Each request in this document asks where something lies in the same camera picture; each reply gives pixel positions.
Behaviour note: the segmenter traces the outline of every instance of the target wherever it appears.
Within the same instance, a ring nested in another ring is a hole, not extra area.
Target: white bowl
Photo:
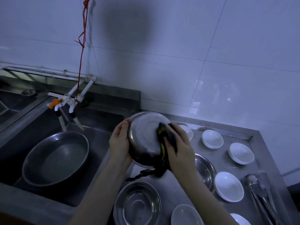
[[[189,127],[187,127],[186,125],[179,125],[179,126],[187,133],[188,139],[191,140],[193,138],[192,130]]]
[[[237,163],[245,165],[254,161],[254,154],[244,144],[232,143],[228,149],[229,156]]]
[[[202,133],[202,142],[206,147],[217,149],[223,145],[224,140],[221,134],[219,134],[218,132],[214,130],[205,130]]]
[[[238,222],[239,225],[251,225],[248,220],[239,214],[231,213],[230,215]]]
[[[244,188],[241,182],[228,172],[219,172],[214,181],[217,193],[224,200],[238,202],[244,197]]]
[[[171,216],[171,225],[204,225],[196,209],[189,205],[178,205]]]

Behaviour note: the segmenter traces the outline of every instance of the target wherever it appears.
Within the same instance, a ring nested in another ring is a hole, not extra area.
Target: stainless steel bowl
[[[216,170],[212,163],[204,158],[201,155],[195,154],[195,163],[196,163],[196,168],[199,173],[199,177],[201,180],[204,182],[204,184],[207,186],[207,188],[211,191],[214,192],[214,179],[216,177]]]
[[[80,132],[66,131],[49,136],[28,153],[22,176],[32,186],[55,185],[85,164],[89,149],[87,137]]]
[[[118,194],[113,209],[116,225],[154,225],[161,212],[157,191],[144,181],[126,185]]]
[[[159,123],[170,123],[160,113],[140,112],[130,117],[128,128],[128,139],[130,142],[129,154],[134,163],[146,167],[154,168],[159,163],[160,143],[157,136]]]

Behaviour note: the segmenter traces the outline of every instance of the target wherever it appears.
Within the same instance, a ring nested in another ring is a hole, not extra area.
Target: red rope
[[[84,50],[84,45],[85,45],[85,41],[86,41],[86,24],[88,21],[88,2],[90,0],[84,0],[83,5],[84,5],[84,9],[83,9],[83,32],[80,34],[80,36],[78,37],[78,41],[75,40],[75,42],[79,43],[82,47],[81,49],[81,57],[80,57],[80,65],[79,65],[79,75],[78,75],[78,83],[77,83],[77,95],[76,95],[76,101],[77,101],[77,96],[78,96],[78,92],[79,92],[79,82],[80,82],[80,73],[81,73],[81,64],[82,64],[82,55],[83,55],[83,50]]]

